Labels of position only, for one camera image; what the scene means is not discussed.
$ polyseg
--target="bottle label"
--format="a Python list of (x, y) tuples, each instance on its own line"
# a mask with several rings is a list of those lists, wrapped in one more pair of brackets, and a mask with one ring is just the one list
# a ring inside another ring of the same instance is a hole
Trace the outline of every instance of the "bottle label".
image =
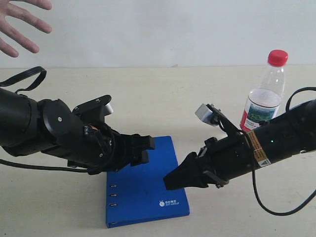
[(279, 106), (276, 107), (263, 107), (254, 104), (249, 98), (247, 99), (245, 110), (242, 115), (240, 127), (242, 130), (249, 132), (259, 127), (259, 122), (270, 121), (273, 119), (278, 110)]

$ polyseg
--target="table surface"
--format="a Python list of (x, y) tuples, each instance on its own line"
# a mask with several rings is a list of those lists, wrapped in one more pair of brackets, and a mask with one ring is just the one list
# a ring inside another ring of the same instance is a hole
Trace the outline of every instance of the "table surface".
[[(71, 109), (85, 101), (110, 94), (114, 113), (107, 123), (125, 133), (173, 138), (178, 162), (199, 151), (204, 140), (226, 135), (195, 116), (202, 103), (213, 103), (239, 124), (251, 82), (262, 67), (47, 69), (47, 77), (34, 91), (35, 100), (62, 99)], [(5, 80), (24, 69), (1, 70)], [(293, 91), (315, 86), (316, 66), (286, 67), (285, 98)], [(30, 79), (6, 89), (26, 86)], [(293, 105), (314, 99), (304, 92)], [(316, 153), (298, 155), (257, 171), (263, 203), (274, 211), (298, 206), (316, 186)], [(59, 158), (35, 154), (13, 158), (36, 165), (66, 166)], [(0, 167), (0, 237), (311, 237), (316, 233), (316, 199), (288, 217), (276, 217), (257, 203), (246, 174), (225, 188), (186, 188), (189, 216), (107, 229), (104, 223), (106, 174), (95, 176), (60, 171)]]

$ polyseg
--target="white logo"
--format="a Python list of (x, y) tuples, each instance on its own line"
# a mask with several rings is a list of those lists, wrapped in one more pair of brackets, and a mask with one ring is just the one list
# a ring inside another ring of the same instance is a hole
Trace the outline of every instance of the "white logo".
[(170, 200), (170, 201), (159, 201), (159, 206), (170, 206), (170, 205), (179, 205), (180, 202), (177, 200)]

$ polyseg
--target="ring binder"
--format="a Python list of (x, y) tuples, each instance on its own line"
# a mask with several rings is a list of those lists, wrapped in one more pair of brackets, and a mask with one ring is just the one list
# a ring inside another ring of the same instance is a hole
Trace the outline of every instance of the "ring binder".
[(190, 214), (185, 190), (168, 191), (163, 182), (178, 166), (171, 137), (156, 137), (155, 145), (155, 150), (148, 151), (149, 163), (107, 173), (108, 228)]

